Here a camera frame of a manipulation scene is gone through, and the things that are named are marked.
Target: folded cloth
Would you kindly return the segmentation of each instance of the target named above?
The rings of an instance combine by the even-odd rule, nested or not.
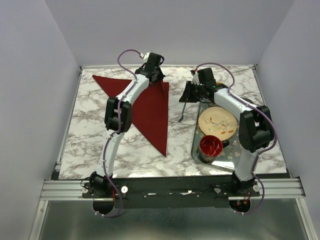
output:
[[[119,95],[132,80],[92,76],[109,97]],[[132,123],[165,157],[168,138],[169,83],[162,80],[145,89],[132,105]]]

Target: beige plate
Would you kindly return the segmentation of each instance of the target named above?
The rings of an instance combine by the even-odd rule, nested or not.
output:
[[[236,118],[221,107],[209,107],[198,119],[199,127],[205,135],[213,135],[221,141],[231,138],[237,130]]]

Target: wall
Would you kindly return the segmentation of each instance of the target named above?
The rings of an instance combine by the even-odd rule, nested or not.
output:
[[[0,2],[0,235],[26,240],[79,67],[43,0]]]
[[[46,0],[81,66],[117,64],[125,49],[166,64],[257,64],[293,0]],[[139,64],[133,53],[124,63]]]
[[[295,0],[257,73],[288,169],[300,176],[320,236],[320,1]]]

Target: marble tabletop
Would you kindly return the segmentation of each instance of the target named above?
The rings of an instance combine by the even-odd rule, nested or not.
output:
[[[232,91],[257,105],[263,100],[251,66],[228,66],[236,83]],[[192,80],[190,67],[162,67],[169,82],[169,112],[167,157],[159,153],[146,138],[131,125],[121,140],[114,162],[114,178],[177,177],[201,175],[227,175],[230,171],[213,165],[199,164],[191,156],[191,148],[199,105],[188,103],[181,117],[183,103],[179,103],[186,81]],[[227,72],[213,67],[217,82],[229,86],[232,82]],[[59,179],[82,179],[90,176],[96,166],[106,141],[104,124],[108,96],[92,75],[116,79],[132,79],[130,73],[120,68],[84,69],[72,113],[69,132],[62,154]],[[261,155],[256,173],[286,173],[286,164],[279,144]]]

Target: cup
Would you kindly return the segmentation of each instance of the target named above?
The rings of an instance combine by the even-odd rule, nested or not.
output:
[[[222,152],[223,148],[228,146],[228,140],[220,141],[219,138],[212,135],[204,136],[196,149],[198,159],[204,164],[212,164]]]

